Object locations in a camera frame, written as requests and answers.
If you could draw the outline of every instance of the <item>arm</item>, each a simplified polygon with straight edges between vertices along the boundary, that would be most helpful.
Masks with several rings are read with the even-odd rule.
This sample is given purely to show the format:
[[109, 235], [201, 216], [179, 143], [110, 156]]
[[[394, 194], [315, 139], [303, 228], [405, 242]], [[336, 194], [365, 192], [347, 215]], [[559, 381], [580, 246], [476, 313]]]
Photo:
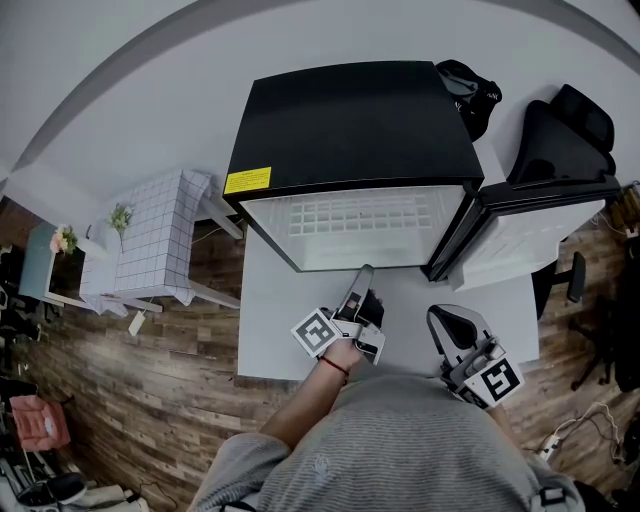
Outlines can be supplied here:
[[[361, 353], [350, 340], [337, 340], [325, 357], [349, 372]], [[260, 433], [283, 441], [292, 450], [333, 407], [344, 384], [345, 374], [325, 361], [318, 361], [291, 400], [262, 427]]]
[[511, 422], [509, 421], [509, 417], [507, 416], [504, 407], [502, 407], [502, 405], [499, 405], [498, 407], [491, 409], [489, 411], [489, 416], [491, 416], [498, 424], [498, 427], [500, 427], [500, 430], [502, 430], [502, 433], [505, 435], [505, 437], [509, 439], [509, 441], [511, 441], [513, 445], [519, 450], [520, 441], [518, 441], [516, 433], [511, 428]]

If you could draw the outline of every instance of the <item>mini fridge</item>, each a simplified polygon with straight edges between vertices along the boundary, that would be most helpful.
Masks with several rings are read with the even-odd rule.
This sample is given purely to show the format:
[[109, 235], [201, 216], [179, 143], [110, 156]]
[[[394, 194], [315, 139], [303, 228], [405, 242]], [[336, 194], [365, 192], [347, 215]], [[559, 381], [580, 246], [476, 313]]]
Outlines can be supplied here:
[[[223, 197], [298, 272], [420, 266], [439, 281], [479, 242], [504, 246], [499, 218], [519, 214], [516, 229], [531, 223], [527, 233], [544, 236], [529, 240], [557, 250], [619, 188], [613, 177], [542, 188], [483, 180], [433, 63], [365, 62], [256, 80]], [[585, 203], [553, 236], [531, 213]]]

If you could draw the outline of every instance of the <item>white wall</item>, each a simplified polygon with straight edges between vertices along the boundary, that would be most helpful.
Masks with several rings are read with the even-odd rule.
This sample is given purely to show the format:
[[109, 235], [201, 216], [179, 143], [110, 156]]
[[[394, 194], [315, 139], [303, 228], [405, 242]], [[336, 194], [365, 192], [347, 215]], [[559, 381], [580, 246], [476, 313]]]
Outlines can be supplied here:
[[640, 14], [628, 0], [564, 0], [598, 20], [640, 52]]
[[70, 224], [84, 234], [98, 203], [68, 178], [40, 163], [11, 174], [2, 194], [51, 224]]
[[0, 162], [0, 181], [4, 180], [9, 176], [9, 169], [2, 165]]
[[[181, 3], [175, 0], [163, 12], [171, 11], [176, 2]], [[257, 10], [265, 4], [254, 5]], [[237, 0], [216, 0], [163, 29], [160, 35], [170, 39], [173, 31], [215, 27], [201, 32], [193, 28], [197, 35], [163, 50], [103, 92], [44, 149], [39, 165], [20, 177], [20, 188], [42, 186], [40, 174], [52, 170], [58, 183], [73, 184], [91, 203], [177, 166], [213, 172], [221, 181], [254, 79], [313, 66], [384, 59], [438, 62], [454, 58], [495, 80], [503, 101], [485, 137], [506, 169], [517, 151], [526, 104], [535, 98], [548, 100], [559, 86], [570, 83], [612, 116], [613, 155], [620, 180], [640, 178], [635, 140], [640, 132], [636, 99], [640, 77], [610, 53], [556, 24], [480, 0], [309, 0], [220, 25], [226, 11], [237, 5]], [[82, 43], [92, 39], [86, 25]], [[94, 28], [99, 33], [100, 26], [106, 27], [108, 33], [114, 25], [112, 17]], [[78, 45], [75, 32], [69, 30], [67, 39], [73, 41], [70, 45]], [[154, 54], [150, 44], [145, 51]], [[56, 63], [46, 63], [53, 66], [47, 68], [52, 76], [60, 73]], [[42, 87], [30, 84], [34, 90], [25, 97], [49, 94], [42, 81], [38, 85]], [[53, 103], [49, 100], [39, 112]], [[27, 139], [36, 124], [33, 121], [29, 129], [18, 130], [20, 137]], [[8, 154], [13, 157], [20, 144], [15, 142], [18, 134], [11, 137]], [[13, 173], [10, 181], [18, 180], [23, 171]]]
[[118, 48], [193, 0], [3, 0], [0, 165]]

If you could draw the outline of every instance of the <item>wooden floor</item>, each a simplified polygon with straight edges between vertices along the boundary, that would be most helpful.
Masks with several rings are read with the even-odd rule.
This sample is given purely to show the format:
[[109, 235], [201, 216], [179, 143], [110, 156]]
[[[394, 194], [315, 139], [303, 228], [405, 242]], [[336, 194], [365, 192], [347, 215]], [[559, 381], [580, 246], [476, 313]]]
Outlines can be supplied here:
[[29, 210], [0, 195], [0, 246], [27, 247], [29, 232], [42, 222]]
[[[209, 229], [197, 227], [194, 238]], [[525, 365], [526, 388], [508, 403], [525, 447], [537, 448], [594, 401], [609, 404], [623, 435], [638, 404], [638, 392], [599, 386], [601, 369], [578, 392], [570, 389], [592, 347], [567, 330], [568, 319], [591, 319], [595, 297], [612, 296], [623, 262], [617, 235], [605, 229], [588, 225], [562, 246], [563, 264], [575, 250], [586, 257], [588, 288], [581, 304], [566, 302], [566, 286], [556, 288], [540, 322], [541, 358]], [[194, 246], [192, 279], [240, 297], [243, 252], [243, 242], [224, 232], [206, 238]], [[75, 396], [65, 406], [73, 443], [61, 451], [63, 459], [104, 483], [138, 490], [155, 482], [161, 490], [142, 488], [153, 509], [173, 510], [175, 500], [184, 510], [220, 444], [259, 428], [295, 385], [236, 376], [237, 311], [198, 299], [188, 308], [158, 302], [165, 312], [147, 313], [137, 338], [126, 331], [130, 320], [65, 308], [40, 343], [17, 348], [14, 364], [29, 363], [27, 376], [43, 396]], [[602, 415], [594, 421], [611, 435]], [[585, 422], [552, 465], [608, 493], [631, 476], [612, 463], [610, 447]]]

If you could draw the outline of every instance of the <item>chair leg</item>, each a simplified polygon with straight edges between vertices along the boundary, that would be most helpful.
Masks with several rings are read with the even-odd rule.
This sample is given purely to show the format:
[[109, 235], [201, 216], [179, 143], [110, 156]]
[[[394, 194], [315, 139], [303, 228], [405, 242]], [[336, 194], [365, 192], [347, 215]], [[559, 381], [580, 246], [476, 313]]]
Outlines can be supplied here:
[[51, 311], [53, 313], [53, 316], [55, 316], [56, 318], [60, 318], [60, 313], [58, 313], [55, 307], [52, 304], [45, 302], [44, 303], [44, 319], [47, 321], [47, 323], [49, 324], [51, 323], [51, 320], [49, 320], [49, 315], [48, 315], [49, 311]]
[[611, 382], [611, 366], [613, 365], [613, 354], [609, 354], [605, 358], [605, 363], [606, 363], [606, 366], [605, 366], [604, 378], [598, 381], [598, 383], [601, 386], [604, 386], [605, 384], [609, 384]]
[[571, 383], [571, 390], [572, 391], [576, 391], [580, 386], [582, 386], [584, 384], [584, 382], [589, 378], [589, 375], [591, 375], [591, 373], [593, 372], [595, 367], [598, 366], [598, 363], [601, 360], [602, 360], [602, 352], [600, 352], [598, 350], [596, 352], [596, 355], [594, 356], [594, 358], [589, 363], [589, 366], [587, 366], [587, 369], [582, 374], [582, 377], [580, 377], [580, 380], [577, 380], [577, 381]]
[[75, 395], [71, 395], [69, 398], [67, 398], [66, 400], [63, 400], [62, 402], [60, 402], [60, 405], [62, 407], [64, 407], [65, 405], [67, 405], [69, 402], [71, 402], [72, 400], [75, 400], [76, 397]]
[[578, 323], [573, 319], [569, 321], [568, 327], [569, 327], [569, 330], [576, 331], [577, 333], [582, 334], [588, 340], [591, 340], [591, 341], [596, 340], [596, 336], [597, 336], [596, 331], [590, 331], [589, 329], [585, 329], [584, 327], [578, 325]]

